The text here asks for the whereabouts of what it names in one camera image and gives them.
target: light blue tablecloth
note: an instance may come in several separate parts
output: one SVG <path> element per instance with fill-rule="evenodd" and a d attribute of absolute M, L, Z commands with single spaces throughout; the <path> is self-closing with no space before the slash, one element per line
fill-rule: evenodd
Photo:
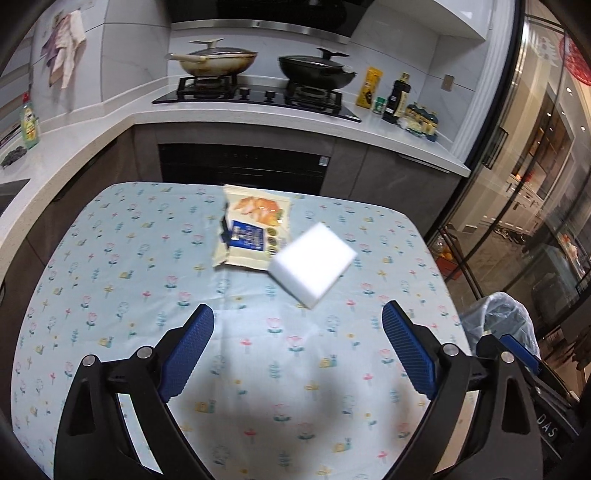
<path fill-rule="evenodd" d="M 381 329 L 383 304 L 397 300 L 468 353 L 466 337 L 406 216 L 289 196 L 293 237 L 324 222 L 359 254 L 313 310 L 266 273 L 211 267 L 220 187 L 119 184 L 84 209 L 31 299 L 12 375 L 15 433 L 50 476 L 81 359 L 126 358 L 206 303 L 212 340 L 169 406 L 216 479 L 383 477 L 427 406 Z M 142 461 L 157 468 L 128 398 L 122 406 Z"/>

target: built-in oven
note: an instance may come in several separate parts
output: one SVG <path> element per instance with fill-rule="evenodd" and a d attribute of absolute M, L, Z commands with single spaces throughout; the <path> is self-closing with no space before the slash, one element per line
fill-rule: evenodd
<path fill-rule="evenodd" d="M 240 185 L 319 195 L 329 157 L 238 145 L 160 144 L 164 182 Z"/>

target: white countertop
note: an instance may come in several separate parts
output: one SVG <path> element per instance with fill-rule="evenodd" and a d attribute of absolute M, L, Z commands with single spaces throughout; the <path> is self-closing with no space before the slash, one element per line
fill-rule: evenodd
<path fill-rule="evenodd" d="M 361 123 L 279 106 L 220 102 L 153 105 L 154 99 L 175 88 L 172 84 L 176 84 L 176 80 L 156 80 L 104 105 L 71 115 L 84 121 L 70 125 L 64 118 L 46 122 L 42 125 L 45 133 L 42 133 L 39 145 L 13 165 L 0 170 L 0 184 L 29 179 L 0 216 L 0 280 L 28 231 L 53 197 L 94 155 L 134 125 L 227 122 L 291 128 L 374 145 L 463 177 L 470 174 L 470 170 L 440 144 L 417 138 L 384 122 L 379 115 L 351 104 L 347 107 L 363 120 Z M 130 96 L 136 99 L 126 102 Z M 60 123 L 62 127 L 47 131 L 48 127 Z M 0 157 L 3 158 L 12 147 L 14 143 L 7 145 L 0 151 Z"/>

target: metal screw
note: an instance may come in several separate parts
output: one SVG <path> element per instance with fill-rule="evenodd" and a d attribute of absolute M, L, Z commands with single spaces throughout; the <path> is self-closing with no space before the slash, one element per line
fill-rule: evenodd
<path fill-rule="evenodd" d="M 506 364 L 512 364 L 515 361 L 515 357 L 511 352 L 503 352 L 501 353 L 501 360 Z"/>
<path fill-rule="evenodd" d="M 460 349 L 453 343 L 446 343 L 445 345 L 443 345 L 443 353 L 445 353 L 448 356 L 456 356 L 460 353 Z"/>
<path fill-rule="evenodd" d="M 149 358 L 152 355 L 152 348 L 149 346 L 143 346 L 138 350 L 138 357 Z"/>
<path fill-rule="evenodd" d="M 85 367 L 90 367 L 94 363 L 95 363 L 95 356 L 94 355 L 86 355 L 82 359 L 82 365 L 84 365 Z"/>

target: gas stove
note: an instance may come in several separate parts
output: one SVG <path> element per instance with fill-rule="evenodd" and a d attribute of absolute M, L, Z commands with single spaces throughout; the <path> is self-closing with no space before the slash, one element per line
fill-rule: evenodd
<path fill-rule="evenodd" d="M 308 112 L 322 113 L 353 122 L 360 122 L 351 110 L 342 105 L 343 95 L 333 90 L 321 90 L 289 83 L 285 89 L 269 89 L 260 85 L 241 85 L 235 77 L 213 79 L 180 79 L 177 90 L 152 103 L 232 102 L 272 105 Z"/>

